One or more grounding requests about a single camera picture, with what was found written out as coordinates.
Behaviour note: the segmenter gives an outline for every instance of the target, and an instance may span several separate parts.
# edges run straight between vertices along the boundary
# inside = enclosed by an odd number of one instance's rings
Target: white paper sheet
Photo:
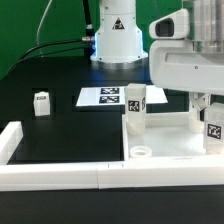
[[[109,106],[125,104],[125,87],[93,87],[82,88],[77,107],[83,106]],[[146,103],[167,103],[167,98],[162,88],[153,85],[146,86]]]

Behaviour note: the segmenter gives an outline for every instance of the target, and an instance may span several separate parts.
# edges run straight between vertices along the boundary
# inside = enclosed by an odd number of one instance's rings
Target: white plastic frame
[[[188,113],[162,114],[162,116],[155,114],[148,115],[147,122],[152,125],[157,125],[158,122],[172,125],[174,120],[178,120],[181,125],[185,124],[187,119]],[[124,161],[1,165],[0,191],[224,184],[223,155],[155,157],[149,160],[129,159],[128,135],[124,116],[122,120]],[[21,126],[17,128],[17,132],[22,133]]]

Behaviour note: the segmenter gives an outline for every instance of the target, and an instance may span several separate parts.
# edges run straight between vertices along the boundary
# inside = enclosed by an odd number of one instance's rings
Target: black cable
[[[93,37],[95,35],[92,21],[91,21],[91,14],[89,9],[89,1],[88,0],[82,0],[83,8],[84,8],[84,16],[85,16],[85,22],[86,22],[86,36]],[[85,57],[88,59],[88,63],[90,64],[90,56],[94,53],[93,48],[87,48],[84,51]]]
[[[70,48],[70,49],[65,49],[65,50],[60,50],[60,51],[54,51],[54,52],[50,52],[50,53],[46,53],[46,54],[39,54],[39,55],[31,56],[31,57],[28,57],[28,58],[20,59],[18,62],[16,62],[14,65],[12,65],[12,66],[10,67],[10,69],[8,70],[8,72],[7,72],[6,75],[8,75],[10,72],[12,72],[13,69],[14,69],[18,64],[20,64],[21,62],[27,61],[27,60],[29,60],[29,59],[39,58],[39,57],[43,57],[43,56],[47,56],[47,55],[58,54],[58,53],[63,53],[63,52],[68,52],[68,51],[73,51],[73,50],[81,50],[81,49],[84,49],[84,48],[83,48],[83,47],[73,47],[73,48]]]
[[[63,44],[72,44],[72,43],[77,43],[77,42],[82,42],[82,39],[80,38],[80,39],[74,39],[74,40],[56,41],[56,42],[50,42],[50,43],[37,45],[36,47],[31,48],[25,54],[23,54],[20,57],[19,61],[25,59],[29,54],[31,54],[32,52],[34,52],[34,51],[36,51],[40,48],[49,47],[49,46],[56,46],[56,45],[63,45]]]
[[[90,10],[89,10],[89,2],[88,2],[88,0],[82,0],[82,3],[83,3],[83,8],[84,8],[86,25],[92,25]]]

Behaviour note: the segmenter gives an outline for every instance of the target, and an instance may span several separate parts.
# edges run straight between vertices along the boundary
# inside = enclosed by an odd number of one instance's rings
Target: white plastic tray
[[[128,135],[125,119],[123,115],[125,160],[130,159],[130,150],[137,146],[149,147],[152,157],[206,155],[203,134],[189,131],[189,113],[147,114],[146,130],[142,136]]]

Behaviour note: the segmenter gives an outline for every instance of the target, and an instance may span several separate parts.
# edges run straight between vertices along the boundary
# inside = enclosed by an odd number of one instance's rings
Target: green wall
[[[36,32],[49,0],[0,1],[0,79],[19,57],[35,46]],[[143,31],[144,49],[153,40],[148,34],[149,24],[155,20],[154,0],[136,0],[137,24]],[[99,0],[89,0],[94,27],[99,27]],[[157,0],[159,16],[181,8],[181,0]],[[85,35],[85,21],[81,0],[54,0],[42,28],[41,43],[79,38]],[[66,55],[82,55],[82,51]]]

